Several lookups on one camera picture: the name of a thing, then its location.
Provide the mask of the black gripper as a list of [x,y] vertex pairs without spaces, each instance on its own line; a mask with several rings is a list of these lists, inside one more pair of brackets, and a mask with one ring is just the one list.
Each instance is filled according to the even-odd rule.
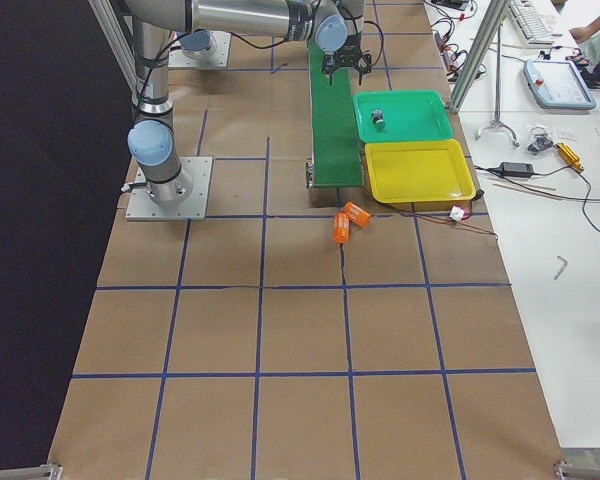
[[358,71],[358,83],[361,84],[365,75],[370,73],[371,53],[363,51],[357,43],[345,44],[334,53],[325,54],[322,60],[322,70],[327,70],[329,85],[333,85],[333,71],[340,68],[354,68]]

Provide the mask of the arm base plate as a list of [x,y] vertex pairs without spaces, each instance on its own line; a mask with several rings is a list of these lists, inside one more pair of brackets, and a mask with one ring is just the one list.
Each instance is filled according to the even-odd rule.
[[135,183],[144,186],[133,188],[125,217],[130,221],[180,221],[204,220],[206,217],[212,157],[181,157],[179,175],[168,183],[158,184],[146,180],[137,168]]
[[228,64],[231,35],[199,30],[177,41],[170,50],[171,70],[220,70]]

